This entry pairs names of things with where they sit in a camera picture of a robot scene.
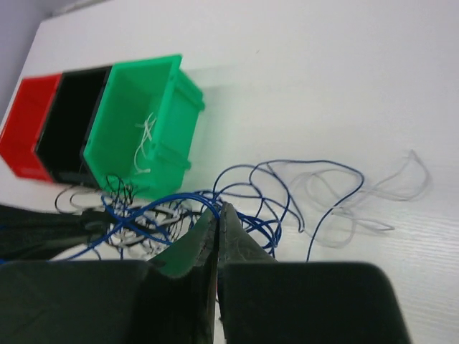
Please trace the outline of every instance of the plastic storage bin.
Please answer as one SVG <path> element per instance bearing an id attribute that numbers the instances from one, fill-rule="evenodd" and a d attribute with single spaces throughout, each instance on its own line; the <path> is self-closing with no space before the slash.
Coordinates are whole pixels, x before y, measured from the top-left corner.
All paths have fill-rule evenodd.
<path id="1" fill-rule="evenodd" d="M 52 181 L 35 146 L 61 74 L 24 78 L 0 136 L 0 155 L 18 177 Z"/>
<path id="2" fill-rule="evenodd" d="M 105 89 L 110 67 L 62 74 L 37 144 L 37 155 L 58 183 L 97 187 L 80 157 Z"/>
<path id="3" fill-rule="evenodd" d="M 113 174 L 150 199 L 180 188 L 204 109 L 180 62 L 174 55 L 113 65 L 83 153 L 102 188 Z"/>

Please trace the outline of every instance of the cable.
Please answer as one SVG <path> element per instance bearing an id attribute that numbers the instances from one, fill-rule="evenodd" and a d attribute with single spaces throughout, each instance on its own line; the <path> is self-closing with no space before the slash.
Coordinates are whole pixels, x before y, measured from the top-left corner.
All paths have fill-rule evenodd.
<path id="1" fill-rule="evenodd" d="M 95 253 L 96 256 L 98 256 L 99 260 L 102 260 L 102 256 L 100 256 L 99 251 L 95 247 L 93 247 L 93 252 Z"/>
<path id="2" fill-rule="evenodd" d="M 73 188 L 75 188 L 75 187 L 76 187 L 76 185 L 72 185 L 72 186 L 69 186 L 69 187 L 67 187 L 67 188 L 64 188 L 64 189 L 63 189 L 62 191 L 60 191 L 60 192 L 58 193 L 58 195 L 56 196 L 56 198 L 55 198 L 55 208 L 56 208 L 56 211 L 57 211 L 59 214 L 75 214 L 75 213 L 76 213 L 76 211 L 63 211 L 63 210 L 61 210 L 61 209 L 59 208 L 59 206 L 58 206 L 59 198 L 62 197 L 62 195 L 65 194 L 67 191 L 69 191 L 69 190 L 71 190 L 71 189 L 73 189 Z"/>
<path id="3" fill-rule="evenodd" d="M 90 194 L 100 194 L 100 193 L 101 193 L 100 190 L 95 190 L 95 189 L 90 189 L 90 190 L 86 190 L 86 191 L 76 191 L 69 197 L 69 203 L 75 209 L 78 209 L 78 210 L 81 210 L 81 211 L 88 210 L 88 209 L 96 210 L 96 209 L 99 209 L 102 206 L 102 204 L 98 204 L 96 206 L 81 206 L 81 205 L 75 203 L 74 198 L 76 196 L 87 196 L 87 195 L 90 195 Z"/>
<path id="4" fill-rule="evenodd" d="M 72 260 L 72 259 L 75 259 L 75 258 L 78 258 L 80 256 L 82 256 L 83 254 L 85 254 L 86 252 L 89 252 L 91 251 L 92 249 L 94 249 L 95 247 L 99 246 L 100 244 L 102 244 L 103 242 L 107 241 L 114 233 L 116 233 L 117 231 L 119 231 L 121 229 L 121 225 L 120 224 L 117 224 L 116 226 L 113 227 L 112 230 L 110 230 L 106 235 L 102 236 L 101 238 L 99 239 L 96 239 L 94 240 L 93 242 L 89 243 L 88 246 L 76 253 L 76 254 L 73 254 L 72 256 L 70 257 L 67 257 L 67 258 L 64 258 L 63 260 Z"/>
<path id="5" fill-rule="evenodd" d="M 116 175 L 108 175 L 108 176 L 106 176 L 106 181 L 107 181 L 106 188 L 108 190 L 108 193 L 102 192 L 102 191 L 99 191 L 99 190 L 94 190 L 94 191 L 84 190 L 84 191 L 77 191 L 73 195 L 71 195 L 70 204 L 72 204 L 77 210 L 69 212 L 69 213 L 70 214 L 74 214 L 77 211 L 82 211 L 84 209 L 88 209 L 89 207 L 79 206 L 78 204 L 75 204 L 73 199 L 74 199 L 74 197 L 76 195 L 90 194 L 92 192 L 101 193 L 102 194 L 101 197 L 104 199 L 104 202 L 101 203 L 101 206 L 104 206 L 105 209 L 109 212 L 109 214 L 114 216 L 115 218 L 121 219 L 120 215 L 123 215 L 123 217 L 124 216 L 128 216 L 128 215 L 131 215 L 132 211 L 136 211 L 136 210 L 140 209 L 140 207 L 134 207 L 132 209 L 129 208 L 129 206 L 133 203 L 134 195 L 136 194 L 136 187 L 135 186 L 133 186 L 130 183 L 126 183 L 125 181 L 123 181 L 122 178 L 120 178 L 119 176 L 116 176 Z M 64 212 L 61 209 L 59 209 L 59 206 L 58 206 L 57 202 L 60 200 L 60 197 L 65 192 L 68 192 L 70 189 L 75 188 L 75 187 L 76 186 L 70 186 L 70 187 L 64 189 L 63 191 L 61 191 L 59 193 L 59 195 L 55 199 L 56 209 L 58 211 L 60 211 L 61 213 L 64 213 Z M 180 213 L 180 211 L 174 211 L 173 209 L 170 209 L 170 208 L 158 207 L 157 209 L 153 209 L 153 210 L 149 211 L 150 215 L 148 215 L 146 213 L 145 217 L 148 218 L 149 216 L 151 217 L 151 216 L 154 215 L 155 219 L 157 219 L 158 214 L 164 214 L 167 217 L 167 219 L 164 220 L 164 223 L 160 223 L 159 225 L 167 227 L 169 224 L 173 224 L 173 223 L 176 223 L 176 222 L 179 222 L 179 221 L 183 220 L 183 216 L 182 215 L 179 216 L 179 213 Z M 157 224 L 155 223 L 155 221 L 153 219 L 148 218 L 148 222 L 149 223 L 153 222 L 154 229 L 156 231 L 163 232 L 164 236 L 167 238 L 168 233 L 166 231 L 164 231 L 163 229 L 161 229 L 160 226 L 157 226 Z M 111 240 L 112 235 L 119 236 L 120 232 L 122 234 L 126 234 L 129 231 L 130 233 L 132 233 L 136 237 L 135 240 L 131 238 L 131 239 L 129 239 L 131 242 L 128 242 L 128 241 L 126 241 L 126 235 L 125 235 L 123 237 L 122 242 L 120 243 L 121 246 L 125 246 L 125 247 L 129 247 L 129 246 L 131 246 L 130 244 L 135 244 L 135 242 L 142 242 L 143 240 L 146 240 L 146 239 L 147 240 L 153 239 L 153 240 L 158 241 L 158 238 L 155 238 L 154 236 L 150 235 L 149 233 L 145 233 L 144 231 L 141 231 L 140 229 L 138 229 L 134 225 L 131 225 L 130 228 L 128 226 L 128 229 L 126 229 L 126 224 L 128 224 L 128 223 L 127 222 L 125 223 L 124 220 L 123 220 L 122 226 L 116 227 L 117 230 L 110 230 L 107 233 L 107 235 L 103 236 L 102 238 L 99 238 L 98 240 L 96 240 L 94 242 L 88 243 L 88 246 L 86 247 L 86 249 L 82 250 L 78 254 L 74 254 L 70 258 L 80 257 L 82 254 L 84 254 L 86 252 L 89 252 L 90 250 L 93 250 L 95 252 L 95 254 L 98 256 L 98 258 L 101 259 L 101 256 L 100 256 L 99 252 L 97 250 L 95 250 L 95 247 L 98 246 L 99 244 L 103 243 L 103 242 L 106 242 L 109 246 L 117 249 L 118 253 L 120 254 L 120 258 L 123 258 L 123 248 L 116 247 L 117 245 L 115 245 L 113 243 L 113 241 Z M 174 232 L 174 236 L 177 237 L 178 235 L 179 235 L 179 231 L 176 230 Z"/>
<path id="6" fill-rule="evenodd" d="M 137 155 L 138 155 L 139 151 L 142 151 L 143 157 L 146 159 L 146 153 L 145 153 L 145 150 L 143 148 L 143 145 L 145 144 L 147 139 L 149 141 L 152 140 L 151 129 L 153 128 L 153 126 L 155 125 L 155 122 L 156 122 L 156 118 L 154 118 L 153 121 L 150 122 L 150 119 L 151 119 L 152 115 L 153 115 L 153 113 L 151 113 L 142 124 L 136 124 L 135 125 L 138 128 L 143 128 L 143 135 L 142 135 L 141 142 L 138 145 L 138 147 L 136 149 L 136 152 L 134 153 L 134 167 L 136 168 L 136 174 L 150 173 L 151 172 L 150 168 L 142 169 L 142 168 L 138 167 L 138 165 L 137 165 Z"/>
<path id="7" fill-rule="evenodd" d="M 327 182 L 327 180 L 324 177 L 322 177 L 322 175 L 321 175 L 321 174 L 325 174 L 325 173 L 331 172 L 331 171 L 338 171 L 338 172 L 341 172 L 341 173 L 349 174 L 351 176 L 356 176 L 356 185 L 353 186 L 352 188 L 350 188 L 347 191 L 347 193 L 351 192 L 353 189 L 355 189 L 360 184 L 360 179 L 361 179 L 360 175 L 357 174 L 357 173 L 354 173 L 353 171 L 349 171 L 349 170 L 342 169 L 342 168 L 324 168 L 324 169 L 321 169 L 321 170 L 318 170 L 318 171 L 314 171 L 314 172 L 304 172 L 304 173 L 298 174 L 289 183 L 289 188 L 295 187 L 296 184 L 298 184 L 301 181 L 302 184 L 303 184 L 303 190 L 305 191 L 306 196 L 310 200 L 313 201 L 313 203 L 311 204 L 313 206 L 313 208 L 316 211 L 325 212 L 329 208 L 333 207 L 333 205 L 332 204 L 325 204 L 324 202 L 322 202 L 322 200 L 319 197 L 315 197 L 310 192 L 308 186 L 309 186 L 310 180 L 312 180 L 313 177 L 316 177 L 317 179 L 322 181 L 322 183 L 327 187 L 327 189 L 335 197 L 336 200 L 341 199 L 344 195 L 338 195 L 335 192 L 335 190 L 330 186 L 330 184 Z M 349 218 L 350 215 L 351 215 L 351 212 L 349 210 L 342 209 L 342 207 L 343 207 L 343 205 L 340 205 L 337 209 L 333 209 L 333 211 L 331 212 L 331 215 L 342 216 L 342 217 Z M 344 247 L 354 238 L 355 231 L 356 231 L 356 222 L 355 221 L 351 221 L 351 230 L 349 232 L 349 236 L 347 238 L 345 238 L 344 240 L 341 240 L 339 242 L 329 242 L 329 241 L 326 241 L 326 240 L 323 240 L 323 239 L 319 239 L 316 236 L 315 241 L 317 241 L 318 243 L 324 245 L 325 247 L 330 247 L 330 248 Z M 313 232 L 305 231 L 305 233 L 307 233 L 307 235 L 312 238 Z"/>
<path id="8" fill-rule="evenodd" d="M 150 123 L 149 120 L 150 116 L 148 117 L 146 123 L 151 125 L 152 123 Z M 149 135 L 146 123 L 144 123 L 143 128 Z M 144 137 L 143 140 L 151 137 L 148 136 L 145 131 L 143 136 L 146 136 L 146 138 Z M 139 151 L 143 150 L 142 144 L 139 147 Z M 373 231 L 388 231 L 393 229 L 392 226 L 389 226 L 381 221 L 364 217 L 356 217 L 352 209 L 370 195 L 384 199 L 409 201 L 424 192 L 430 182 L 430 174 L 414 151 L 410 152 L 409 158 L 411 161 L 415 161 L 419 166 L 421 166 L 425 172 L 425 178 L 422 181 L 421 187 L 416 190 L 411 190 L 409 193 L 391 192 L 382 188 L 383 185 L 392 181 L 401 174 L 401 172 L 403 172 L 408 166 L 409 161 L 406 162 L 398 172 L 370 187 L 364 187 L 365 177 L 362 172 L 342 163 L 324 159 L 312 161 L 275 159 L 271 161 L 264 161 L 257 165 L 238 164 L 224 169 L 223 172 L 218 175 L 212 189 L 210 190 L 198 190 L 193 193 L 177 193 L 151 202 L 145 206 L 136 207 L 132 206 L 134 194 L 136 193 L 136 187 L 125 183 L 118 176 L 115 176 L 117 184 L 113 186 L 113 181 L 110 181 L 110 178 L 107 177 L 106 179 L 109 185 L 107 189 L 109 192 L 108 194 L 103 193 L 101 195 L 101 201 L 105 210 L 118 221 L 118 224 L 107 233 L 108 236 L 104 236 L 104 240 L 102 242 L 105 241 L 115 247 L 120 252 L 121 257 L 123 257 L 124 249 L 126 249 L 127 253 L 131 256 L 145 257 L 147 254 L 153 254 L 158 250 L 164 249 L 177 240 L 181 230 L 184 228 L 185 219 L 189 220 L 189 222 L 187 222 L 188 228 L 192 228 L 197 218 L 200 214 L 202 214 L 204 207 L 210 209 L 210 211 L 218 219 L 219 210 L 223 206 L 224 198 L 237 197 L 240 199 L 257 199 L 260 201 L 260 203 L 257 203 L 257 208 L 254 209 L 255 213 L 253 215 L 247 215 L 238 210 L 237 215 L 242 223 L 242 228 L 247 233 L 258 231 L 267 239 L 267 244 L 263 244 L 261 246 L 263 249 L 267 250 L 269 254 L 275 256 L 275 248 L 279 245 L 282 237 L 282 225 L 287 215 L 292 216 L 298 222 L 299 232 L 305 231 L 306 229 L 305 217 L 298 206 L 298 202 L 290 191 L 290 187 L 294 183 L 303 180 L 306 196 L 313 201 L 313 205 L 318 210 L 324 211 L 323 216 L 318 221 L 312 234 L 310 234 L 311 240 L 306 256 L 306 261 L 308 262 L 311 258 L 311 250 L 313 243 L 316 240 L 317 233 L 323 225 L 325 219 L 331 214 L 341 216 L 351 221 L 351 233 L 349 237 L 346 238 L 344 242 L 335 243 L 335 247 L 350 242 L 354 236 L 356 226 L 362 226 Z M 288 185 L 275 170 L 275 167 L 280 164 L 329 164 L 335 167 L 323 168 L 312 173 L 301 173 Z M 223 176 L 236 169 L 246 169 L 248 172 L 247 180 L 231 183 L 219 188 L 219 184 Z M 325 173 L 331 171 L 340 171 L 355 176 L 356 184 L 344 195 L 340 195 L 323 177 Z M 264 195 L 260 185 L 255 183 L 255 174 L 258 172 L 271 177 L 276 184 L 282 188 L 285 193 L 284 204 Z M 309 189 L 312 180 L 320 181 L 336 200 L 332 204 L 327 204 L 322 201 L 322 199 L 315 196 Z M 246 188 L 247 190 L 253 192 L 253 194 L 238 193 L 233 191 L 235 188 Z M 193 207 L 189 205 L 190 201 L 199 202 L 202 205 L 201 210 L 193 211 Z M 152 232 L 148 233 L 145 232 L 144 229 L 139 229 L 137 224 L 140 223 L 143 226 L 142 228 L 149 228 Z M 110 240 L 111 236 L 115 236 L 119 240 L 119 244 L 113 243 L 113 241 Z M 95 247 L 97 244 L 98 242 L 96 241 L 91 245 L 92 247 Z M 139 247 L 144 253 L 138 254 L 134 250 L 135 247 Z"/>

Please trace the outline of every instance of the green bin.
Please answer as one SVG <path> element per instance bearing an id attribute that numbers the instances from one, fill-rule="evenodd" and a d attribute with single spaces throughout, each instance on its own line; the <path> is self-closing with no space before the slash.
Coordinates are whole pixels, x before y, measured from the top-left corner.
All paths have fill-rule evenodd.
<path id="1" fill-rule="evenodd" d="M 157 199 L 180 188 L 201 90 L 180 70 L 181 55 L 114 64 L 82 152 L 102 188 L 107 176 Z"/>

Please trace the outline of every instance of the table surface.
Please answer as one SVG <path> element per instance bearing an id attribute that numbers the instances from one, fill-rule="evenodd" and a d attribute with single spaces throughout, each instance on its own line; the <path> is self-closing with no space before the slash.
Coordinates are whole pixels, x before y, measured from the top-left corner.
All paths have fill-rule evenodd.
<path id="1" fill-rule="evenodd" d="M 113 0 L 44 21 L 22 77 L 182 53 L 207 104 L 184 190 L 271 158 L 341 161 L 375 182 L 415 149 L 432 174 L 425 196 L 371 199 L 359 210 L 396 231 L 361 230 L 341 249 L 318 244 L 312 260 L 375 263 L 414 343 L 456 343 L 458 15 L 453 0 Z M 19 180 L 3 161 L 0 177 L 0 202 L 25 208 L 53 210 L 62 189 Z M 279 260 L 304 260 L 308 243 L 287 226 Z"/>

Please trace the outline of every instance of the black bin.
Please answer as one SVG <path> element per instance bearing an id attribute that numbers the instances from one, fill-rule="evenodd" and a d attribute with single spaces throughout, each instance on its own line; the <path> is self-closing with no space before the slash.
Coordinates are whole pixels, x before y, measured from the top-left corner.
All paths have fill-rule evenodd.
<path id="1" fill-rule="evenodd" d="M 54 181 L 98 187 L 81 152 L 93 126 L 111 67 L 66 72 L 36 147 Z"/>

